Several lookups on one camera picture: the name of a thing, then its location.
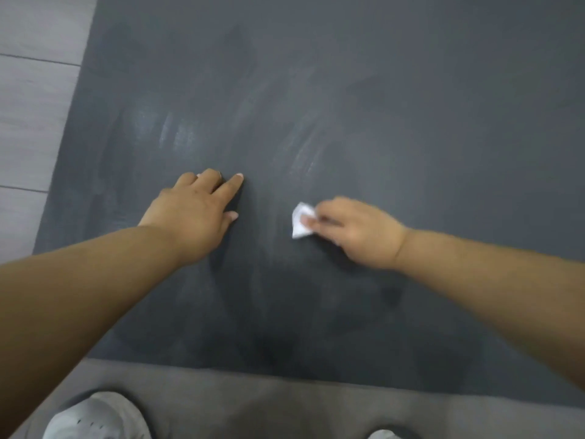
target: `finger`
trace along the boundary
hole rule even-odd
[[[347,199],[336,198],[335,200],[325,200],[315,207],[315,212],[320,219],[333,220],[339,223],[345,223],[351,219],[352,208]]]
[[[189,186],[190,184],[192,184],[195,180],[197,180],[197,176],[194,175],[193,173],[185,173],[182,176],[179,177],[179,179],[177,180],[175,187],[177,186]]]
[[[223,213],[223,218],[221,221],[221,227],[219,230],[221,232],[221,236],[223,237],[226,231],[228,230],[229,226],[239,217],[239,214],[236,211],[227,211]]]
[[[222,178],[221,173],[215,169],[206,169],[203,174],[197,176],[197,180],[194,181],[193,187],[200,191],[212,193],[219,184],[221,184]]]
[[[243,174],[236,174],[231,177],[226,183],[221,185],[215,192],[214,196],[218,197],[223,206],[226,206],[231,199],[238,193],[242,183],[244,182]]]
[[[319,221],[307,215],[301,216],[301,223],[319,236],[341,245],[344,239],[345,228],[334,223]]]

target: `hand holding white tissue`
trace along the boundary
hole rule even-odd
[[[308,215],[309,217],[315,218],[317,214],[315,213],[315,208],[306,203],[299,203],[294,211],[292,212],[293,216],[293,239],[299,239],[301,237],[310,236],[313,232],[308,229],[305,225],[301,223],[301,215]]]

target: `hand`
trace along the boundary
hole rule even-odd
[[[301,222],[316,234],[338,244],[354,262],[378,269],[395,269],[410,233],[407,227],[375,206],[336,197],[315,208],[317,219]]]
[[[138,226],[156,228],[171,237],[181,266],[195,263],[218,247],[238,218],[237,212],[224,209],[243,181],[244,176],[236,174],[222,184],[221,174],[213,169],[199,176],[183,174],[173,188],[160,192]]]

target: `forearm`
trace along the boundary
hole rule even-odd
[[[125,229],[0,266],[1,433],[18,426],[177,266],[171,240],[152,228]]]
[[[585,387],[583,264],[412,231],[397,265]]]

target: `person's left hand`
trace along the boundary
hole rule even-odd
[[[198,262],[218,247],[238,218],[237,212],[224,210],[243,181],[244,176],[236,174],[222,184],[221,174],[213,169],[199,176],[183,174],[173,188],[160,192],[138,226],[156,228],[169,236],[180,265]]]

